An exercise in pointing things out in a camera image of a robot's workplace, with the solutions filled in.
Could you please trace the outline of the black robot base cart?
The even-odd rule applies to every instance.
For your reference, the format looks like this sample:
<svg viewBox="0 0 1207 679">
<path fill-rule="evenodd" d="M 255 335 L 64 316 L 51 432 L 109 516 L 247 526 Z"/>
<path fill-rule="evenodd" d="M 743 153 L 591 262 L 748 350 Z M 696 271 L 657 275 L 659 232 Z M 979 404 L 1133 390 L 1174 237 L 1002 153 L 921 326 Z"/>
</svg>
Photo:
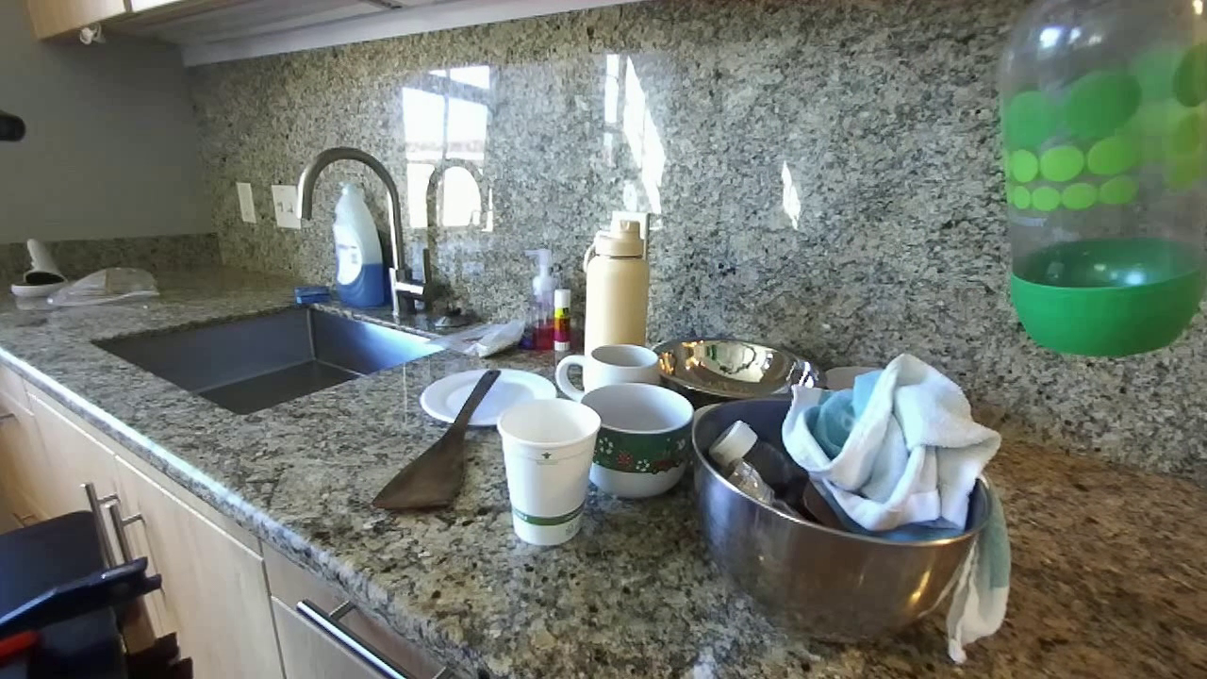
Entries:
<svg viewBox="0 0 1207 679">
<path fill-rule="evenodd" d="M 173 634 L 123 647 L 133 609 L 158 589 L 142 558 L 102 558 L 83 510 L 3 532 L 0 679 L 193 679 Z"/>
</svg>

